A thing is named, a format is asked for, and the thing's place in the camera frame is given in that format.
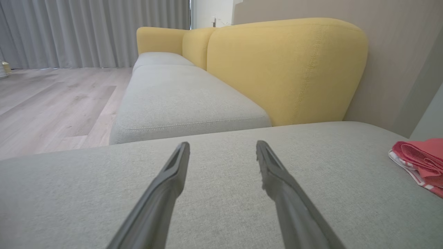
fabric upholstery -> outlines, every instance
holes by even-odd
[[[355,122],[301,124],[150,140],[0,162],[0,244],[104,248],[182,141],[183,193],[166,248],[284,248],[261,189],[265,140],[349,248],[439,249],[443,200],[387,155],[405,138]]]
[[[208,42],[212,32],[215,30],[216,28],[214,27],[208,27],[186,32],[183,36],[183,57],[206,70]]]
[[[261,106],[272,125],[341,121],[365,68],[368,41],[337,19],[222,27],[207,71]]]
[[[182,65],[182,66],[194,66],[192,62],[183,58],[183,56],[167,53],[167,52],[148,52],[139,55],[132,72],[141,66],[149,65]]]
[[[196,66],[141,66],[132,75],[110,144],[271,126],[266,112]]]
[[[146,52],[169,52],[182,54],[183,35],[188,30],[140,27],[137,29],[137,47],[139,54]]]

yellow sofa backrest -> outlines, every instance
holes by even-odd
[[[215,27],[189,30],[183,36],[183,57],[194,65],[206,70],[208,42]]]
[[[261,106],[273,126],[341,121],[366,65],[368,41],[337,19],[218,28],[207,71]]]

yellow sofa armrest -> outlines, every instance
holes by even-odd
[[[273,126],[341,121],[366,65],[368,40],[337,19],[221,27],[207,71],[262,107]]]
[[[140,27],[137,29],[139,54],[146,52],[170,52],[182,55],[183,36],[189,30]]]

white wall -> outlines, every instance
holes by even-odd
[[[443,137],[443,84],[412,132],[410,139],[424,141],[434,137]]]
[[[238,0],[193,0],[193,28],[212,27],[212,16],[216,27],[231,25],[234,2]]]

stitching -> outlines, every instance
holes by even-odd
[[[246,119],[235,119],[235,120],[217,120],[217,121],[208,121],[204,123],[184,123],[184,124],[174,124],[169,126],[154,126],[154,127],[135,127],[135,128],[124,128],[122,127],[118,122],[116,122],[116,125],[123,129],[128,131],[140,131],[140,130],[161,130],[161,129],[168,129],[168,128],[177,128],[177,127],[186,127],[186,126],[199,126],[199,125],[205,125],[205,124],[213,124],[213,123],[227,123],[227,122],[242,122],[242,121],[248,121],[248,120],[255,120],[255,119],[261,119],[266,117],[266,115],[263,115],[261,117],[254,117],[254,118],[246,118]]]
[[[323,36],[324,31],[325,31],[325,28],[323,28],[317,34],[317,37],[316,37],[317,40],[315,42],[314,53],[311,56],[311,61],[309,62],[309,65],[308,65],[308,68],[306,70],[306,74],[305,74],[305,77],[304,77],[304,81],[303,81],[303,85],[302,85],[302,90],[300,91],[298,100],[297,100],[297,102],[295,104],[295,113],[294,113],[294,119],[293,120],[296,120],[298,118],[299,113],[300,113],[300,105],[301,105],[301,102],[303,101],[303,99],[305,97],[305,93],[307,91],[308,83],[309,83],[309,80],[311,79],[311,72],[312,72],[312,69],[314,68],[314,63],[317,60],[317,55],[319,53],[320,41],[322,40],[322,36]]]
[[[325,26],[325,27],[339,27],[339,28],[342,28],[342,29],[348,29],[348,30],[353,30],[353,31],[361,32],[360,29],[355,29],[355,28],[350,28],[350,27],[343,27],[343,26],[333,25],[333,24],[320,24],[320,23],[303,23],[303,24],[278,25],[278,26],[266,26],[266,27],[236,27],[236,25],[233,25],[232,27],[235,27],[235,28],[231,28],[231,29],[294,27],[294,26],[303,26],[303,25],[317,25],[317,26]],[[220,29],[220,30],[218,30],[218,32],[221,32],[221,31],[227,32],[227,31],[229,31],[231,29],[229,29],[229,28]]]

